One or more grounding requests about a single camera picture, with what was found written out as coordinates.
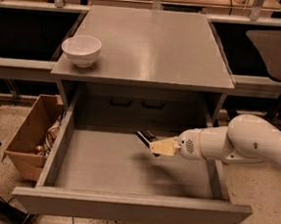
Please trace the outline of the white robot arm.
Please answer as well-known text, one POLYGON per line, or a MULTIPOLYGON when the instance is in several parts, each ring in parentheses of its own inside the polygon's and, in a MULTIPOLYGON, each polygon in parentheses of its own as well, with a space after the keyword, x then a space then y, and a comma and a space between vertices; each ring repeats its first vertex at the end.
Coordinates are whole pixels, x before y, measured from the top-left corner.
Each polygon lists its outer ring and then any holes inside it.
POLYGON ((268 161, 281 168, 281 131, 252 114, 235 116, 227 126, 183 131, 151 142, 149 147, 161 156, 217 159, 228 164, 268 161))

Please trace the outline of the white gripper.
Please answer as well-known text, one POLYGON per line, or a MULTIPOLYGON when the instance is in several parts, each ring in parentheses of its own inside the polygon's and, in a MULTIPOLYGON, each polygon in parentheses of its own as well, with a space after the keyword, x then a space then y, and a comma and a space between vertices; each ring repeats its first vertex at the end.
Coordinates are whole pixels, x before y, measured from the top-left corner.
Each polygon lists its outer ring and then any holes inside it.
POLYGON ((176 137, 160 139, 150 143, 150 150, 155 155, 175 156, 179 150, 182 157, 186 159, 198 160, 201 158, 199 137, 200 129, 190 129, 183 131, 178 140, 176 137))

